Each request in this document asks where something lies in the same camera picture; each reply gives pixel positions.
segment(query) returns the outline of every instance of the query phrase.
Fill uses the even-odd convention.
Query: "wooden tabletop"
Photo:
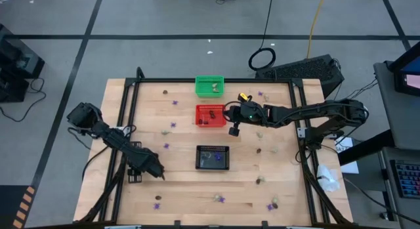
[[[123,93],[124,79],[109,79],[102,101],[102,116],[110,126],[115,126]],[[308,104],[323,102],[319,80],[304,80]],[[261,91],[267,94],[265,102]],[[272,104],[290,108],[291,101],[287,84],[280,83],[225,83],[222,98],[198,98],[194,83],[141,83],[134,124],[137,126],[131,140],[142,141],[143,146],[159,154],[165,166],[165,178],[154,178],[143,174],[143,182],[129,184],[127,174],[121,195],[118,224],[172,225],[180,220],[182,225],[258,226],[267,220],[271,226],[310,226],[308,203],[303,183],[302,168],[295,161],[298,150],[295,125],[269,129],[241,124],[240,136],[228,135],[232,126],[221,128],[199,128],[195,125],[197,104],[225,104],[237,100],[239,93],[253,96],[259,104]],[[132,91],[129,95],[125,123],[128,120]],[[311,120],[313,126],[326,118]],[[171,122],[177,126],[171,128]],[[171,133],[162,135],[162,130]],[[259,138],[257,131],[263,134]],[[195,169],[196,146],[219,145],[230,147],[230,170],[225,172],[203,172]],[[334,148],[332,140],[324,145]],[[90,157],[103,149],[101,140],[94,140]],[[95,204],[104,190],[110,150],[94,160],[86,171],[74,219],[80,219]],[[328,149],[318,150],[320,164],[337,172],[340,189],[327,192],[336,208],[352,220],[347,193],[337,154]],[[256,184],[262,176],[265,182]],[[214,202],[218,194],[224,203]],[[273,197],[278,198],[278,209],[269,211],[267,205]],[[110,196],[112,205],[114,195]],[[319,198],[314,191],[318,221],[322,221]],[[160,203],[160,209],[154,204]],[[110,207],[107,219],[110,218]]]

